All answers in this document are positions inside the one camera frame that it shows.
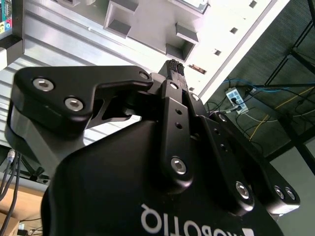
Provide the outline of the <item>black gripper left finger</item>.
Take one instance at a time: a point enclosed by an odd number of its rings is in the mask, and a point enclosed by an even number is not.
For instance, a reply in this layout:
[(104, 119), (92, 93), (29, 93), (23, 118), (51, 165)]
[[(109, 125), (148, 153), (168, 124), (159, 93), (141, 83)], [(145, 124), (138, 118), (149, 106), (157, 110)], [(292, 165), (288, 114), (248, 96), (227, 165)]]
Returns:
[(171, 193), (193, 181), (189, 111), (176, 60), (138, 66), (29, 67), (14, 76), (11, 131), (49, 175), (69, 155), (134, 123), (158, 127), (158, 169)]

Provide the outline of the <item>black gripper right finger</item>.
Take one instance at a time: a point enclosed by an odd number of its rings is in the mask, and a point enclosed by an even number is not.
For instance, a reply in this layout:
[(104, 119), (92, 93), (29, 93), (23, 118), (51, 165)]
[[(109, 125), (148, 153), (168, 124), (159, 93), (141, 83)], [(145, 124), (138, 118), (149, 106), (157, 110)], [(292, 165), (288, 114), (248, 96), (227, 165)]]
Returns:
[(184, 90), (189, 123), (199, 135), (203, 173), (218, 204), (233, 215), (243, 216), (258, 206), (271, 215), (296, 210), (300, 198), (291, 185), (222, 113), (208, 115), (200, 98), (188, 90), (184, 66), (176, 63)]

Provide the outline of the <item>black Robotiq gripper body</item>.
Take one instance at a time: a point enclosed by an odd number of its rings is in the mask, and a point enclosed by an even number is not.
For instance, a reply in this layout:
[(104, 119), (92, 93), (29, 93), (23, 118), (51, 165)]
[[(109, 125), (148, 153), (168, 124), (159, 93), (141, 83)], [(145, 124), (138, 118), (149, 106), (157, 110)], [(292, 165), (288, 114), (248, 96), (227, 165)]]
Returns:
[(280, 236), (265, 207), (233, 215), (209, 153), (190, 139), (194, 179), (173, 194), (158, 169), (158, 126), (134, 123), (65, 158), (41, 206), (46, 236)]

